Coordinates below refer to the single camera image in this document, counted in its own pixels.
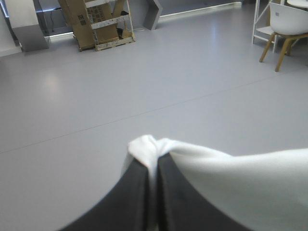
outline metal stand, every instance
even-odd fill
[[[269,6],[270,6],[270,2],[272,2],[272,0],[269,0],[269,3],[266,5],[266,7],[264,8],[264,10],[259,14],[259,10],[260,10],[260,0],[256,0],[256,9],[255,9],[255,17],[254,17],[254,25],[253,25],[253,33],[252,33],[252,38],[251,38],[251,43],[254,44],[255,42],[255,38],[263,40],[263,41],[268,41],[269,39],[260,35],[257,35],[257,32],[259,32],[262,35],[271,35],[274,31],[271,29],[270,26],[265,26],[265,27],[259,27],[257,28],[257,24],[259,22],[259,20],[261,19],[261,17],[265,14],[265,12],[268,10]],[[280,4],[284,5],[285,0],[281,0]],[[273,47],[273,52],[276,52],[276,48],[277,48],[277,43],[278,43],[278,35],[275,36],[274,41],[272,42],[274,44]]]

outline gray floor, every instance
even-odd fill
[[[160,20],[137,42],[70,37],[0,61],[0,230],[52,231],[117,182],[126,144],[169,137],[232,155],[308,147],[308,46],[258,59],[254,6]]]

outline white fabric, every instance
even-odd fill
[[[157,160],[170,153],[204,198],[246,227],[254,231],[308,230],[308,149],[233,157],[146,135],[129,143],[128,153],[149,169],[150,229],[155,223]]]

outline wooden pallet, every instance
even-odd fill
[[[117,46],[121,46],[121,45],[124,45],[124,44],[129,44],[129,43],[132,43],[134,41],[135,41],[134,37],[128,37],[128,38],[125,38],[125,39],[120,39],[120,40],[117,40],[117,41],[107,42],[107,43],[102,43],[102,44],[96,45],[95,50],[96,51],[102,51],[102,50],[105,50],[105,49],[108,49],[108,48],[117,47]]]
[[[112,2],[112,1],[115,1],[115,4],[117,4],[118,0],[93,0],[93,1],[89,1],[89,2],[85,3],[85,7],[90,8],[90,7],[94,7],[94,6],[98,6],[98,5],[102,5],[102,4],[107,4],[107,3]],[[102,51],[102,50],[105,50],[105,49],[108,49],[108,48],[111,48],[111,47],[117,47],[117,46],[128,44],[128,43],[135,41],[135,35],[134,35],[133,25],[132,25],[132,21],[131,21],[129,3],[128,3],[128,0],[124,0],[123,2],[126,2],[128,12],[125,12],[123,10],[121,12],[118,11],[117,14],[116,14],[116,16],[118,16],[118,17],[109,18],[107,20],[100,21],[100,22],[99,21],[95,22],[92,18],[92,15],[90,15],[90,14],[87,15],[90,22],[91,22],[90,26],[91,26],[91,29],[93,30],[93,39],[94,39],[94,42],[95,42],[95,50],[96,51]],[[124,38],[122,38],[122,39],[99,44],[99,42],[98,42],[99,40],[98,40],[97,34],[96,34],[96,29],[99,29],[99,28],[102,28],[102,27],[105,27],[105,26],[118,24],[120,22],[124,23],[124,27],[125,27],[124,29],[125,29],[126,32],[128,32],[127,22],[129,23],[130,31],[131,31],[130,37],[126,37],[127,36],[127,34],[126,34],[126,36],[124,36]]]

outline cardboard box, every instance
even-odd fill
[[[86,9],[85,2],[90,0],[59,0],[68,24],[73,28],[74,35],[78,40],[79,48],[81,50],[95,47],[95,40],[98,43],[106,43],[110,41],[119,40],[117,34],[116,25],[110,25],[102,27],[95,30],[91,28],[91,22],[88,18],[88,12],[90,12],[89,17],[93,18],[92,12],[98,12],[95,17],[99,15],[97,20],[106,20],[112,18],[110,5],[104,4],[96,7],[91,7]]]

